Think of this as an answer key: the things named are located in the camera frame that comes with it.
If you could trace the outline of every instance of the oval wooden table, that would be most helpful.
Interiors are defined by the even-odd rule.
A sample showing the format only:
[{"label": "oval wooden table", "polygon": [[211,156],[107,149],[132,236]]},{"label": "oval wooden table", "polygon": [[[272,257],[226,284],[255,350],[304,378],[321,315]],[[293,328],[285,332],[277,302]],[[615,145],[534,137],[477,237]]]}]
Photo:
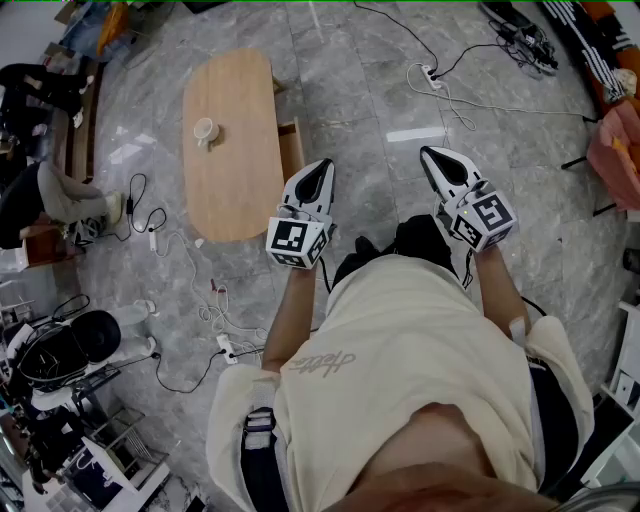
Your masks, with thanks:
[{"label": "oval wooden table", "polygon": [[[271,64],[259,50],[214,57],[191,76],[183,99],[187,211],[208,240],[230,242],[267,230],[284,179]],[[220,126],[208,147],[193,127],[202,117]]]}]

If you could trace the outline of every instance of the hand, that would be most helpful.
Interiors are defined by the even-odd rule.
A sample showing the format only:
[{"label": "hand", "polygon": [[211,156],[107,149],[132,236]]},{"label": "hand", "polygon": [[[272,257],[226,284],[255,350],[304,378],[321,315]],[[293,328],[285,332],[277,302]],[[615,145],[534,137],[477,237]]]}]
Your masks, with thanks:
[{"label": "hand", "polygon": [[42,89],[42,82],[40,80],[34,80],[29,75],[25,75],[24,81],[25,81],[25,83],[29,84],[34,89],[37,89],[37,90]]}]

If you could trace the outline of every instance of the white mug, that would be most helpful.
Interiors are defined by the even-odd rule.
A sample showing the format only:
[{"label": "white mug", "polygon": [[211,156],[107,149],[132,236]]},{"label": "white mug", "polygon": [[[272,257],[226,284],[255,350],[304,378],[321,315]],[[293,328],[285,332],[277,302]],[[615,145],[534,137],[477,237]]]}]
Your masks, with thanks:
[{"label": "white mug", "polygon": [[193,127],[193,135],[198,140],[198,147],[208,147],[209,142],[216,140],[220,133],[220,127],[210,118],[203,117]]}]

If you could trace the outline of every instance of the white power strip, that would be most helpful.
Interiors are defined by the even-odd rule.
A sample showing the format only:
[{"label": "white power strip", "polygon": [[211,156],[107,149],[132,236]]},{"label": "white power strip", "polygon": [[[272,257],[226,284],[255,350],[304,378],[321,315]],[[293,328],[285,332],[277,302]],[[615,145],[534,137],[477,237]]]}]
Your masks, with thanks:
[{"label": "white power strip", "polygon": [[231,342],[229,341],[229,336],[227,336],[226,334],[220,334],[216,337],[216,340],[218,340],[218,345],[220,345],[220,350],[226,350],[226,352],[222,355],[227,361],[227,364],[236,364],[238,362],[238,358],[231,357],[231,355],[234,354],[234,352],[233,352],[233,347],[231,345]]},{"label": "white power strip", "polygon": [[442,89],[442,82],[440,80],[434,80],[433,78],[431,78],[431,75],[429,74],[429,72],[431,71],[431,66],[422,64],[420,66],[420,71],[422,71],[422,74],[424,75],[425,79],[427,80],[427,82],[429,82],[429,86],[434,91]]}]

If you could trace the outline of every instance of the striped cloth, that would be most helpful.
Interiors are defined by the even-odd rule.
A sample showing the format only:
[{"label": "striped cloth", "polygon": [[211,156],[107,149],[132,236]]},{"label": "striped cloth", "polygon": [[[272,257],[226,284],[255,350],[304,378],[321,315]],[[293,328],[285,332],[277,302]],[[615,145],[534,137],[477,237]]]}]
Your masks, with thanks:
[{"label": "striped cloth", "polygon": [[617,67],[615,53],[624,47],[617,46],[617,43],[624,43],[629,38],[616,41],[613,45],[608,44],[598,25],[578,2],[542,2],[541,5],[544,5],[556,23],[571,30],[567,35],[574,36],[576,50],[582,54],[585,65],[593,76],[609,89],[612,103],[625,96],[622,85],[613,75],[613,69]]}]

